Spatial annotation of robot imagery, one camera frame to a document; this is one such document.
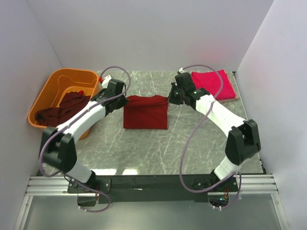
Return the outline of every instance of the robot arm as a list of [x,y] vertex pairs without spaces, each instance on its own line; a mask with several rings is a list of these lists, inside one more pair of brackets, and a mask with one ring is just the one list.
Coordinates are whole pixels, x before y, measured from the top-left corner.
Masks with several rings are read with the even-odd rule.
[[222,106],[205,89],[196,89],[189,73],[180,73],[175,76],[176,82],[168,101],[172,104],[191,106],[194,110],[206,115],[212,106],[208,118],[212,120],[226,135],[227,143],[225,158],[211,173],[216,180],[222,180],[231,173],[239,170],[242,164],[260,151],[260,138],[257,123],[233,114]]
[[89,187],[95,187],[95,173],[77,161],[75,143],[94,123],[127,104],[128,100],[124,95],[101,103],[106,98],[121,94],[124,85],[124,82],[108,76],[102,84],[103,90],[94,96],[78,114],[56,128],[47,127],[43,132],[41,149],[53,134],[71,124],[69,128],[57,135],[47,146],[43,155],[43,162]]

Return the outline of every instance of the gray marble surface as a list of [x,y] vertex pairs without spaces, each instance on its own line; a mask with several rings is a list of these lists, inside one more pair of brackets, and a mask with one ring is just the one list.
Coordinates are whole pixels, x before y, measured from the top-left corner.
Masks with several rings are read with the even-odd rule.
[[[127,82],[121,71],[108,71],[114,78]],[[130,71],[130,95],[168,96],[175,71]],[[227,73],[236,92],[235,78]],[[246,118],[241,99],[223,105]],[[179,158],[193,128],[202,118],[186,105],[170,104],[168,130],[129,130],[123,128],[123,109],[97,122],[89,136],[76,143],[78,160],[98,174],[177,174]],[[206,120],[189,144],[184,173],[210,173],[224,158],[226,136]],[[243,165],[242,173],[263,173],[258,154]]]

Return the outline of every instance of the pink towel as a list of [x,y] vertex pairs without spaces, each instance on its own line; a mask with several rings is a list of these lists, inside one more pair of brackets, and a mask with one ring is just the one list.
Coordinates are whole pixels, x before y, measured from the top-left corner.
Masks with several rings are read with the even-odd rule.
[[[224,86],[220,94],[217,96],[218,101],[228,101],[233,99],[238,99],[232,84],[230,83],[226,72],[222,69],[219,70],[218,73],[221,75]],[[198,73],[192,72],[191,73],[192,80],[196,86],[196,89],[204,88],[208,90],[213,96],[217,93],[220,89],[221,81],[219,76],[214,72],[207,72],[207,73]]]

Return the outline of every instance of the orange laundry basket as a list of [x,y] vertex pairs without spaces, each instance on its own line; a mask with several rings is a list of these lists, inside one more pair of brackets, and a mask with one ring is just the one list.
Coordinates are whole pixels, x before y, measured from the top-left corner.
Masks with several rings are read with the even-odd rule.
[[[100,91],[98,75],[90,70],[59,69],[55,71],[46,82],[38,98],[34,102],[29,114],[29,123],[37,128],[45,129],[35,120],[35,114],[42,109],[59,107],[62,98],[67,92],[84,91],[85,96],[95,96]],[[88,129],[80,139],[88,136]]]

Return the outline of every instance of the white wall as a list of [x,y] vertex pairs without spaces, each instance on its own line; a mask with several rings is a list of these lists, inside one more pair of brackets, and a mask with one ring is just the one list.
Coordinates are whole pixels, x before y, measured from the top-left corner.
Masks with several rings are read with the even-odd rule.
[[273,0],[28,0],[63,66],[237,70]]
[[41,131],[27,114],[61,65],[25,0],[0,1],[0,32],[0,229],[10,230],[38,169]]
[[307,213],[307,1],[275,0],[236,78],[293,230]]

